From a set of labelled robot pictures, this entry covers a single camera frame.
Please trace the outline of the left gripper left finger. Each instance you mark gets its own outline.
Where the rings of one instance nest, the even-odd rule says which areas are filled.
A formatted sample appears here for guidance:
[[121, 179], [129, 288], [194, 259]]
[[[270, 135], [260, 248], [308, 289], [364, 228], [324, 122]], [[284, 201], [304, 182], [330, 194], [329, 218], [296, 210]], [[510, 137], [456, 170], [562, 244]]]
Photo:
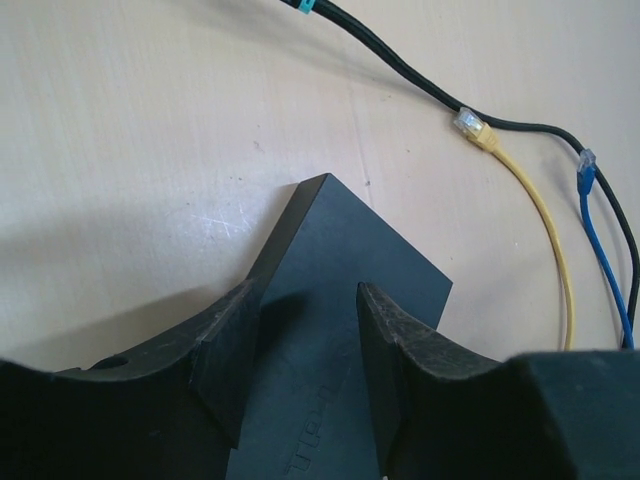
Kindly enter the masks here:
[[88, 369], [1, 364], [5, 479], [222, 479], [248, 399], [260, 291], [247, 280]]

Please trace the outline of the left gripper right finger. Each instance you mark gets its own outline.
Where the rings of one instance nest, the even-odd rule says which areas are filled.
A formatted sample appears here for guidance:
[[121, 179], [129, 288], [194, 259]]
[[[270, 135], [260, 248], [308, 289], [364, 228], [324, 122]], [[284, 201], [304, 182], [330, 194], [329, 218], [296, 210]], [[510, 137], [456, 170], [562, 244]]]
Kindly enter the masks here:
[[639, 355], [529, 353], [498, 362], [357, 290], [380, 473], [388, 479], [635, 479]]

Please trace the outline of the small black network switch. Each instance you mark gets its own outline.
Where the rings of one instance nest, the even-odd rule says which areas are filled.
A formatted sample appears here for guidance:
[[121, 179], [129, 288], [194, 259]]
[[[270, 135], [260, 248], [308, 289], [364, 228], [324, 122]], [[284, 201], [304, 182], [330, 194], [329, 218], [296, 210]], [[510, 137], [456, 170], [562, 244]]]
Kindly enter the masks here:
[[375, 479], [356, 292], [436, 327], [452, 283], [332, 174], [301, 182], [250, 270], [254, 374], [231, 479]]

